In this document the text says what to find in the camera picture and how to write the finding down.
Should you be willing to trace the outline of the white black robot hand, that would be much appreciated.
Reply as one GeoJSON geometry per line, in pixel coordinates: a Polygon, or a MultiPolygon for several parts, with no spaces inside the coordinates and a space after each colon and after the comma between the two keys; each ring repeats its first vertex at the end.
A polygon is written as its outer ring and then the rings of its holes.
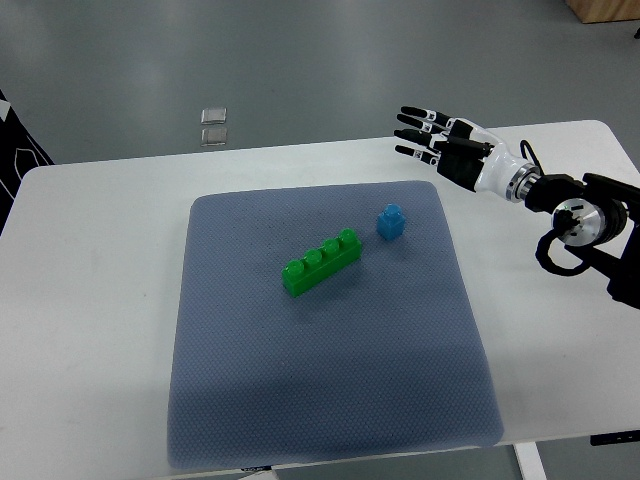
{"type": "Polygon", "coordinates": [[[541,177],[537,165],[514,155],[501,138],[468,119],[403,106],[397,120],[405,127],[394,135],[404,143],[395,150],[466,190],[493,192],[517,203],[525,198],[527,184],[541,177]]]}

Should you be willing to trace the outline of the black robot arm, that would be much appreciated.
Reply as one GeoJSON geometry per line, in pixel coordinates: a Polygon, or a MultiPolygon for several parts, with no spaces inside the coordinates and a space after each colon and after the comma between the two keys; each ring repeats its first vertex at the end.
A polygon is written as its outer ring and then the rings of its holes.
{"type": "Polygon", "coordinates": [[[551,229],[538,241],[535,257],[547,272],[572,277],[593,268],[609,279],[617,302],[639,307],[639,189],[586,173],[580,181],[544,173],[528,141],[520,142],[534,172],[518,187],[533,212],[551,215],[551,229]]]}

